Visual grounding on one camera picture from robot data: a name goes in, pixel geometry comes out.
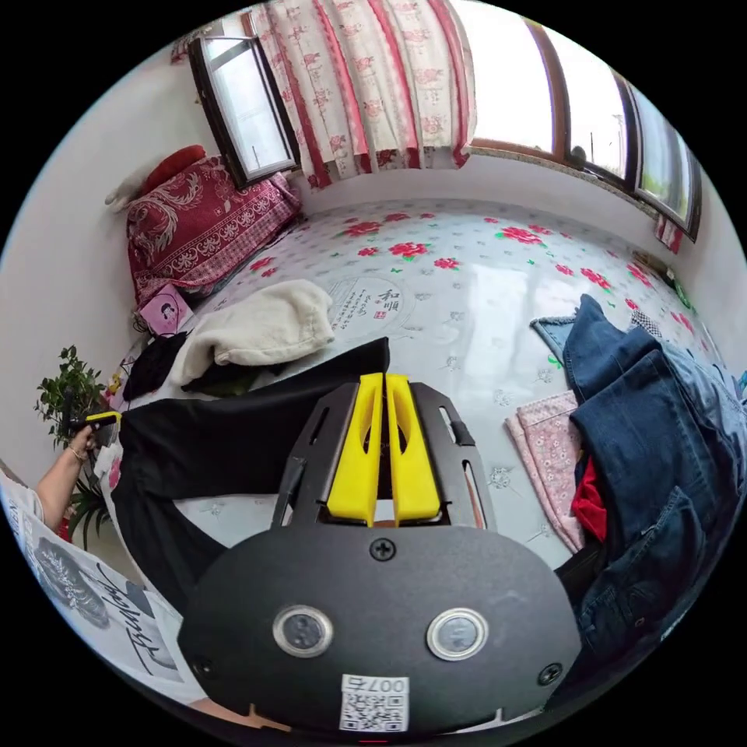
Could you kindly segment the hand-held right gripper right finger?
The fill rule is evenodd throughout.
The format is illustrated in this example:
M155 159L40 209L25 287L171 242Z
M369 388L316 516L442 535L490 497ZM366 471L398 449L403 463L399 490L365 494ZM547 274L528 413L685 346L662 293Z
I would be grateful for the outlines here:
M441 499L409 379L387 373L391 494L396 524L431 521Z

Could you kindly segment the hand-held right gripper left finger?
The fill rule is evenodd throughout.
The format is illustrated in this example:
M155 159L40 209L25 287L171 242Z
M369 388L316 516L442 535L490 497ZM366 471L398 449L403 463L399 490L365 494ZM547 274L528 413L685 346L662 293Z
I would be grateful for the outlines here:
M349 425L327 500L336 520L374 524L381 461L383 374L359 379Z

